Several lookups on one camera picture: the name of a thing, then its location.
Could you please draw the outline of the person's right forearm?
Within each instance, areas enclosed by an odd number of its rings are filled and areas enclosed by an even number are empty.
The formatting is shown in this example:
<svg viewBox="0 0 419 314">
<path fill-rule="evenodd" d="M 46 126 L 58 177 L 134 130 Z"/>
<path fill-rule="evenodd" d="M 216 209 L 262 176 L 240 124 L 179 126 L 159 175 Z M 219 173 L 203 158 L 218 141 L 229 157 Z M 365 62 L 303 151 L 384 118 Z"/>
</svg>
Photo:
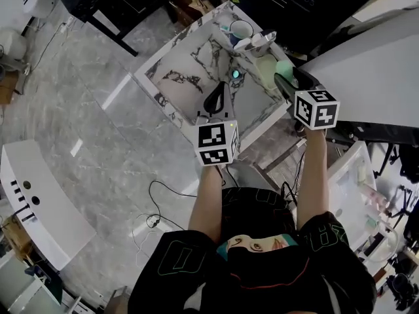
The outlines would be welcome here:
<svg viewBox="0 0 419 314">
<path fill-rule="evenodd" d="M 297 229 L 329 210 L 327 143 L 322 130 L 304 129 L 306 152 L 297 200 Z"/>
</svg>

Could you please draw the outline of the person's left forearm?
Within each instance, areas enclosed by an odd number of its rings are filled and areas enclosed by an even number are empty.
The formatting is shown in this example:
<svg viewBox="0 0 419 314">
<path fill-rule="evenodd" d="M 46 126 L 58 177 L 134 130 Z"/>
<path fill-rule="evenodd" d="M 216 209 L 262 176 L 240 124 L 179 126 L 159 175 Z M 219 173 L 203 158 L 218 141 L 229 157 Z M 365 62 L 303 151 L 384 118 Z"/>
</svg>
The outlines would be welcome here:
<svg viewBox="0 0 419 314">
<path fill-rule="evenodd" d="M 222 174 L 217 166 L 203 167 L 188 230 L 207 235 L 213 242 L 221 238 Z"/>
</svg>

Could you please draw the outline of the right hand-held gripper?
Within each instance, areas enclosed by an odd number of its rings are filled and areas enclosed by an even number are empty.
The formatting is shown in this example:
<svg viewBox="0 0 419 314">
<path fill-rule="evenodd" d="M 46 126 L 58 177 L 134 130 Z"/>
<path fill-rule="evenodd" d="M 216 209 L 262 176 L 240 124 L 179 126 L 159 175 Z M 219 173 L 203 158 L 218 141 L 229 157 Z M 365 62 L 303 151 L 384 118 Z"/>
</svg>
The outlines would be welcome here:
<svg viewBox="0 0 419 314">
<path fill-rule="evenodd" d="M 326 130 L 337 124 L 340 101 L 309 73 L 293 67 L 293 83 L 279 73 L 274 82 L 286 102 L 294 106 L 294 117 L 310 130 Z"/>
</svg>

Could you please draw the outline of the black tripod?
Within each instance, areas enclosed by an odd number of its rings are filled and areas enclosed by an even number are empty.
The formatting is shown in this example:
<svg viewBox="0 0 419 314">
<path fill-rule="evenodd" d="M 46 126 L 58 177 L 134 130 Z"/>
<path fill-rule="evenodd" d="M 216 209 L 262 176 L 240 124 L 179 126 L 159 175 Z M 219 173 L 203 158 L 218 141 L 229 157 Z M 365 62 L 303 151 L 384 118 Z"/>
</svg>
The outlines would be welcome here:
<svg viewBox="0 0 419 314">
<path fill-rule="evenodd" d="M 413 210 L 419 199 L 419 183 L 412 184 L 400 174 L 402 163 L 399 158 L 391 163 L 390 158 L 395 156 L 395 152 L 399 154 L 399 145 L 394 146 L 384 165 L 388 146 L 387 143 L 372 143 L 369 145 L 369 154 L 373 172 L 378 173 L 375 179 L 376 189 L 387 198 L 390 203 L 389 212 L 395 215 L 402 208 Z"/>
</svg>

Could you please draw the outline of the blue and white cup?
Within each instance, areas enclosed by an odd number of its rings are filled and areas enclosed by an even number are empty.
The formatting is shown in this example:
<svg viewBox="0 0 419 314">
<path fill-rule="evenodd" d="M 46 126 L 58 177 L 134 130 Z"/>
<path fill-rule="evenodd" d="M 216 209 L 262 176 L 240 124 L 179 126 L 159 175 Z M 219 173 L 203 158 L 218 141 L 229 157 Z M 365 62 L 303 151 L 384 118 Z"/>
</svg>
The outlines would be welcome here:
<svg viewBox="0 0 419 314">
<path fill-rule="evenodd" d="M 232 46 L 235 46 L 242 39 L 252 38 L 253 36 L 253 27 L 244 20 L 236 20 L 231 23 L 229 31 L 229 39 Z"/>
</svg>

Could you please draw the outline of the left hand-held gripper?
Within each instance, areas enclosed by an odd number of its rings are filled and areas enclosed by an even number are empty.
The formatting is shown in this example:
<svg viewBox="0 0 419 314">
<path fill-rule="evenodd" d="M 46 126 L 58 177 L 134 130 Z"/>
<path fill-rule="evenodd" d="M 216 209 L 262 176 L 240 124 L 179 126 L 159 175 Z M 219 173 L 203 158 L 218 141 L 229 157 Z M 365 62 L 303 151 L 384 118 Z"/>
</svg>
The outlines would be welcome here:
<svg viewBox="0 0 419 314">
<path fill-rule="evenodd" d="M 194 151 L 201 166 L 231 164 L 238 142 L 238 121 L 230 108 L 229 85 L 221 81 L 204 100 L 194 125 Z"/>
</svg>

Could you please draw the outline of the white curved counter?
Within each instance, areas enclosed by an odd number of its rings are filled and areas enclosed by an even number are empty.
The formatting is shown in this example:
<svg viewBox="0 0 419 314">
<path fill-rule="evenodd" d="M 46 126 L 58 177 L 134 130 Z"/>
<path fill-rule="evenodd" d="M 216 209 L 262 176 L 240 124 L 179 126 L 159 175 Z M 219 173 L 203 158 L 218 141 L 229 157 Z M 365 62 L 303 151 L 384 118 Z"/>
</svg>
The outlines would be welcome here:
<svg viewBox="0 0 419 314">
<path fill-rule="evenodd" d="M 34 140 L 5 144 L 0 183 L 32 242 L 58 271 L 95 236 L 62 190 Z"/>
</svg>

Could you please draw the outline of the pale green bowl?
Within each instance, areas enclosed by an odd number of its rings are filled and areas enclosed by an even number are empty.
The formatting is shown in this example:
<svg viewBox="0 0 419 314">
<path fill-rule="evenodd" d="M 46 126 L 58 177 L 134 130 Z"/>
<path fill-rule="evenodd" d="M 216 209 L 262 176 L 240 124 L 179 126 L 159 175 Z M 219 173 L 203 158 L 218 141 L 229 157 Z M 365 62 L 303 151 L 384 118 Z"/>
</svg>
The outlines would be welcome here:
<svg viewBox="0 0 419 314">
<path fill-rule="evenodd" d="M 274 74 L 276 73 L 277 62 L 278 61 L 272 54 L 265 54 L 255 60 L 255 66 L 259 73 L 260 80 L 267 90 L 274 90 L 276 88 Z"/>
</svg>

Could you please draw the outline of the white plastic storage bin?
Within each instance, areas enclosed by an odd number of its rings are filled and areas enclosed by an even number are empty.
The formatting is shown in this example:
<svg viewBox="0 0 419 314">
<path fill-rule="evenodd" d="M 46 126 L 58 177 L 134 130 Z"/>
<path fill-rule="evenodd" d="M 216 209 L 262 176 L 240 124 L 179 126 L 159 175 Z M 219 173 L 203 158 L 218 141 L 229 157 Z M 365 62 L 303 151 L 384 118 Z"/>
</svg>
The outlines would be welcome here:
<svg viewBox="0 0 419 314">
<path fill-rule="evenodd" d="M 365 142 L 355 142 L 334 162 L 327 174 L 329 210 L 344 227 L 351 249 L 356 250 L 370 236 L 365 228 L 365 206 L 368 199 L 359 190 L 358 179 L 376 188 Z"/>
</svg>

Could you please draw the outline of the black bin appliance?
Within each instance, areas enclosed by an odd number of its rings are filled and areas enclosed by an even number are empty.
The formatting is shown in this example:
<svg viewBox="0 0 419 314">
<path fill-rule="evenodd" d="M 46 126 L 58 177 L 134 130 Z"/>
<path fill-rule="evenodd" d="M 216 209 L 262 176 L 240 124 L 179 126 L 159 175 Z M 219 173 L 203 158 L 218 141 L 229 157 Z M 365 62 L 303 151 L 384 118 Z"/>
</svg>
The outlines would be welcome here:
<svg viewBox="0 0 419 314">
<path fill-rule="evenodd" d="M 308 54 L 369 0 L 231 0 L 262 29 L 299 54 Z"/>
</svg>

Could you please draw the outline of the black marble table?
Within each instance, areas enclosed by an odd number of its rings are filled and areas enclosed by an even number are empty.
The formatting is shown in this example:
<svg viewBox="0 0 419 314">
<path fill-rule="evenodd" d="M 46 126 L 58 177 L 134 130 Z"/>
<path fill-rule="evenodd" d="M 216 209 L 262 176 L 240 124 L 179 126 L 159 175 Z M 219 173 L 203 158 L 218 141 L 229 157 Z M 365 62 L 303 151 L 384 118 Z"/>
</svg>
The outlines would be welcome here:
<svg viewBox="0 0 419 314">
<path fill-rule="evenodd" d="M 70 15 L 88 23 L 133 57 L 138 55 L 124 42 L 138 24 L 163 8 L 169 20 L 178 23 L 174 0 L 60 0 Z"/>
</svg>

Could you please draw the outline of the person's black printed shirt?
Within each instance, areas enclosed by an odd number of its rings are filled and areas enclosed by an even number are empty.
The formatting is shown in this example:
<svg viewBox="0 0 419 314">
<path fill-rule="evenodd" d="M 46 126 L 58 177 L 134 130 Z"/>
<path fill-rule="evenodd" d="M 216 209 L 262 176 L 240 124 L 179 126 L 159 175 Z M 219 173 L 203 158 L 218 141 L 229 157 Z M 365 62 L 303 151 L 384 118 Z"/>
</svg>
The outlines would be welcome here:
<svg viewBox="0 0 419 314">
<path fill-rule="evenodd" d="M 374 280 L 332 213 L 300 230 L 286 201 L 257 188 L 222 191 L 221 241 L 165 233 L 128 314 L 372 314 Z"/>
</svg>

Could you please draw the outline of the chrome faucet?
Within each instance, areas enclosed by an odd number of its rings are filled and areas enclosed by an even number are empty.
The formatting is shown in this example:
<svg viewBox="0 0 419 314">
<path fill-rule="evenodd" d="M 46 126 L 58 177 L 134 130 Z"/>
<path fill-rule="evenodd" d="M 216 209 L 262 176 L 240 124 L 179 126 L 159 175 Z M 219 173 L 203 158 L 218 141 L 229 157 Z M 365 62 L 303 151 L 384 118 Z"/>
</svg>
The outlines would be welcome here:
<svg viewBox="0 0 419 314">
<path fill-rule="evenodd" d="M 256 33 L 252 38 L 248 37 L 238 41 L 233 47 L 237 52 L 247 52 L 256 48 L 260 48 L 268 43 L 274 42 L 276 39 L 277 31 L 273 29 L 266 29 Z"/>
</svg>

